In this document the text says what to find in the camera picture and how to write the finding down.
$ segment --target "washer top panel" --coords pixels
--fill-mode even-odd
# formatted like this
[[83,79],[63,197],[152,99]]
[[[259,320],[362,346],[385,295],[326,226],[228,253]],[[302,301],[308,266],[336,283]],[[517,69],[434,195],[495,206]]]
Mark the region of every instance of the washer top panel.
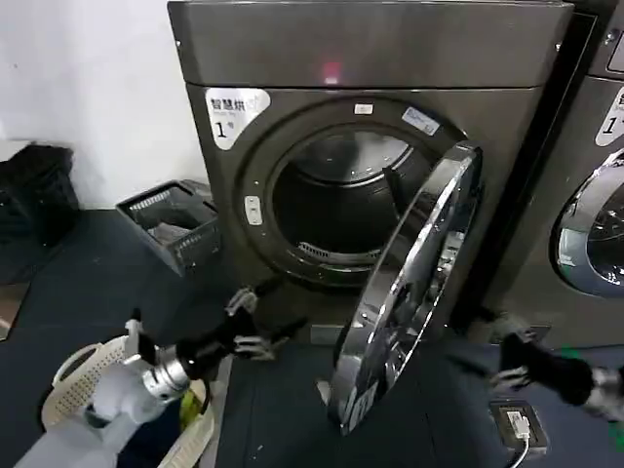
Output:
[[542,85],[572,6],[552,1],[171,2],[184,79],[206,86]]

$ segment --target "open washer door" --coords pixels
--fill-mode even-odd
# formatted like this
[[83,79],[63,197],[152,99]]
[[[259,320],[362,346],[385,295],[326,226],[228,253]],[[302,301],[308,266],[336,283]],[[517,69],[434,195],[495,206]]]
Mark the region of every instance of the open washer door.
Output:
[[436,311],[471,225],[481,150],[449,150],[409,204],[336,345],[330,418],[348,434],[396,383]]

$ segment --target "white wall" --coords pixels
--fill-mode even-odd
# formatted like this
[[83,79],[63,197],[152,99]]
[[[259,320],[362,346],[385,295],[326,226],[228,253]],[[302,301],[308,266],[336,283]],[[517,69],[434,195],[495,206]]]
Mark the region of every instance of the white wall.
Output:
[[166,4],[0,1],[0,132],[73,146],[86,208],[206,179]]

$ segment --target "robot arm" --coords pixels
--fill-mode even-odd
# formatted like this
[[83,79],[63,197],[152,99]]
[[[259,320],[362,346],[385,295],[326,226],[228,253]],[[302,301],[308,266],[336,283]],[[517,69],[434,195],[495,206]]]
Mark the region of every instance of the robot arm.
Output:
[[532,382],[557,392],[566,403],[609,422],[624,422],[624,368],[594,368],[580,359],[555,356],[531,340],[528,327],[499,319],[503,330],[500,372],[494,389],[520,389]]
[[267,288],[239,290],[226,307],[227,319],[216,330],[162,350],[143,333],[138,317],[131,319],[124,362],[109,366],[87,407],[55,425],[16,468],[112,468],[142,424],[159,417],[184,395],[192,380],[223,358],[234,354],[271,359],[274,346],[305,321],[296,321],[269,339],[259,336],[253,312],[258,295]]

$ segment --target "floor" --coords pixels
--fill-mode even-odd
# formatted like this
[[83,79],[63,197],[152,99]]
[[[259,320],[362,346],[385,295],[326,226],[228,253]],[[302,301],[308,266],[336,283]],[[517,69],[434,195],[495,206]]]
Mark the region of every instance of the floor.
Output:
[[[51,252],[24,242],[0,248],[0,258],[2,283],[37,273],[16,327],[0,342],[0,468],[13,466],[40,436],[39,406],[69,354],[122,333],[135,307],[159,344],[205,332],[222,320],[237,287],[219,257],[180,279],[114,212],[85,214]],[[495,347],[453,337],[423,346],[393,392],[348,438],[328,423],[315,388],[332,373],[330,348],[293,343],[274,363],[235,361],[216,466],[504,467],[511,453],[488,413],[489,401],[501,396],[450,362],[453,353],[495,369]],[[624,364],[624,347],[582,354],[599,365]],[[550,442],[547,454],[527,467],[624,466],[606,423],[547,390],[521,397],[535,407]]]

